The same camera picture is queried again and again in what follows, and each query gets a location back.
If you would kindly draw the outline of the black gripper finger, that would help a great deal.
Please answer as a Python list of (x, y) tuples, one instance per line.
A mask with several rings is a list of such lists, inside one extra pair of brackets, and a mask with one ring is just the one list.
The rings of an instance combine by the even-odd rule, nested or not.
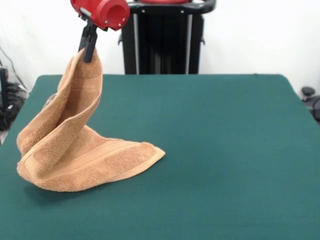
[(92, 25), (87, 25), (85, 30), (85, 50), (83, 54), (83, 61), (85, 63), (90, 63), (93, 58), (93, 53), (95, 50), (96, 42), (97, 42), (97, 26), (92, 24)]
[(81, 34), (81, 37), (80, 37), (80, 43), (79, 43), (79, 47), (78, 47), (78, 51), (79, 52), (82, 49), (85, 49), (87, 47), (87, 44), (89, 43), (89, 40), (90, 40), (90, 29), (91, 29), (91, 26), (89, 24), (87, 24), (82, 30), (82, 34)]

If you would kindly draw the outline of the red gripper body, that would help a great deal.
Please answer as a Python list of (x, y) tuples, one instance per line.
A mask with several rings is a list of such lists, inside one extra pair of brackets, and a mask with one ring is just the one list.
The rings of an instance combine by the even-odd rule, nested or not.
[(71, 0), (70, 3), (81, 19), (103, 31), (108, 28), (117, 31), (130, 18), (130, 7), (126, 0)]

